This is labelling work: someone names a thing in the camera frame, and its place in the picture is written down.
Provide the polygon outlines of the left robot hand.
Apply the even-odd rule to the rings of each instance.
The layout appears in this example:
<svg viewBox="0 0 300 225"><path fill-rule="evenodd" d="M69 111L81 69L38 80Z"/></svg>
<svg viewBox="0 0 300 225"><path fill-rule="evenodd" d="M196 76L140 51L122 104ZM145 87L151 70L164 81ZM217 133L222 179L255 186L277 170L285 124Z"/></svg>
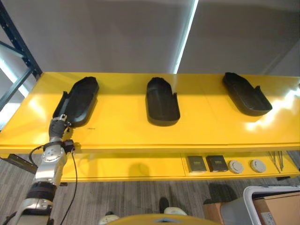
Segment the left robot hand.
<svg viewBox="0 0 300 225"><path fill-rule="evenodd" d="M68 117L65 114L59 117L52 118L49 126L49 137L51 138L62 138L65 131L71 126L68 121Z"/></svg>

